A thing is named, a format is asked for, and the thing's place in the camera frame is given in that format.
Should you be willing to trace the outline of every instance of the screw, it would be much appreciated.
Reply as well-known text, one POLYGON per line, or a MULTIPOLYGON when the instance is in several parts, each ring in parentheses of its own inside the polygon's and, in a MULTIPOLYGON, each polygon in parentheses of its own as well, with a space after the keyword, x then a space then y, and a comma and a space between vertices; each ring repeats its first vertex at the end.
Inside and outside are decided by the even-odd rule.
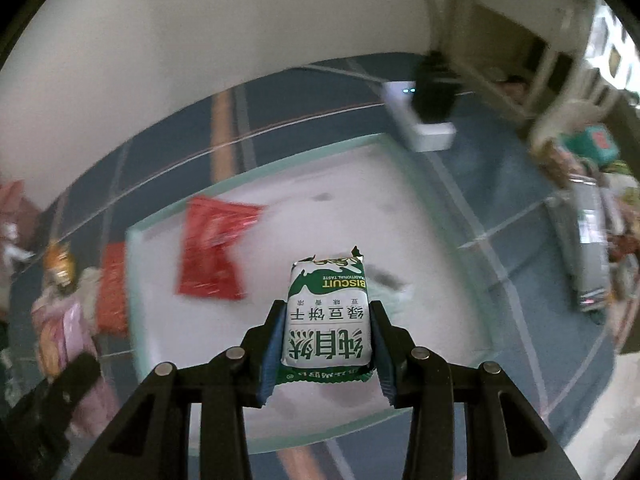
POLYGON ((424 346, 417 346, 411 350, 411 356, 415 359, 427 359, 431 355, 429 349, 424 346))
POLYGON ((492 375, 499 374, 502 371, 500 365, 494 361, 486 361, 482 363, 482 368, 484 368, 485 372, 492 375))
POLYGON ((242 359, 244 357, 244 348, 241 346, 232 346, 229 350, 226 351, 226 356, 229 359, 242 359))
POLYGON ((160 363, 154 372, 156 375, 165 376, 169 375, 174 370, 174 366, 171 363, 160 363))

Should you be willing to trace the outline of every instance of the red package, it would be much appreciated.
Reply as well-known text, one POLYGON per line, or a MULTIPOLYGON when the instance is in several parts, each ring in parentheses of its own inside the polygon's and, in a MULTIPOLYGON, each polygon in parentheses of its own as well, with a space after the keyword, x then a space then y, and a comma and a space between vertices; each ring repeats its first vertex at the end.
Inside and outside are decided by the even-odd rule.
POLYGON ((108 244, 102 257, 100 291, 95 305, 95 323, 98 333, 126 336, 127 295, 125 293, 124 242, 108 244))
POLYGON ((244 298, 228 249, 258 221, 262 210, 263 206, 205 196, 189 200, 178 293, 224 300, 244 298))

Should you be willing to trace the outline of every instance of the pink bag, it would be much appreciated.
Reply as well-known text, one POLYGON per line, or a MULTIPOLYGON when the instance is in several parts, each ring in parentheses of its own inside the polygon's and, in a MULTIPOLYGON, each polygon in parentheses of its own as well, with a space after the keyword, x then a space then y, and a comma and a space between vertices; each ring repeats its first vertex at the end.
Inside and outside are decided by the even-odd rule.
MULTIPOLYGON (((44 297, 34 303, 31 319, 39 340, 38 362, 48 379, 56 378, 82 352, 97 357, 82 306, 75 297, 50 301, 44 297)), ((100 377, 76 407, 71 428, 81 436, 96 437, 117 412, 113 389, 100 377)))

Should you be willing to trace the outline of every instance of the white wall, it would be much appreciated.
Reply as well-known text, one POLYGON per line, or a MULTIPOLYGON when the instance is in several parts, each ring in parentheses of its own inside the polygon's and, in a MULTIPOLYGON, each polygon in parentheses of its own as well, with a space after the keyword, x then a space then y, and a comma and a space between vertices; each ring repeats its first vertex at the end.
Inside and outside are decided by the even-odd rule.
POLYGON ((429 47, 423 0, 47 0, 0 72, 0 171, 44 207, 124 140, 229 86, 429 47))

